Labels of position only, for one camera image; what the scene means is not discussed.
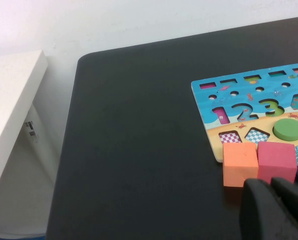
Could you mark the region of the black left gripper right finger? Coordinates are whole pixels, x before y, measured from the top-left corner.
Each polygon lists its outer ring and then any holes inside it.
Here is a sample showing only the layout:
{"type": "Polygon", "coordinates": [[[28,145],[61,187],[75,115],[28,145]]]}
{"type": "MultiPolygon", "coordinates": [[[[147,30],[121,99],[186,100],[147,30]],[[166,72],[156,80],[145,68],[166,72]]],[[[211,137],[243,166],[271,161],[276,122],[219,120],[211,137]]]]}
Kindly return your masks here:
{"type": "Polygon", "coordinates": [[[282,201],[291,223],[298,229],[298,185],[284,178],[275,177],[271,180],[271,187],[282,201]]]}

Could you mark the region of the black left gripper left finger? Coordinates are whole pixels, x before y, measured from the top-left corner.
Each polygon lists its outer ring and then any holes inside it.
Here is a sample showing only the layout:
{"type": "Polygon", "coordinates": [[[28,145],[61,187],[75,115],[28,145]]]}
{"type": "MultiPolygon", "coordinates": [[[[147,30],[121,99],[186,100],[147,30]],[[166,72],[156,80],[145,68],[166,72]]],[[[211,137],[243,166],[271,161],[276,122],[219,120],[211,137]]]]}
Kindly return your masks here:
{"type": "Polygon", "coordinates": [[[244,182],[239,223],[243,240],[298,240],[298,229],[271,183],[264,180],[244,182]]]}

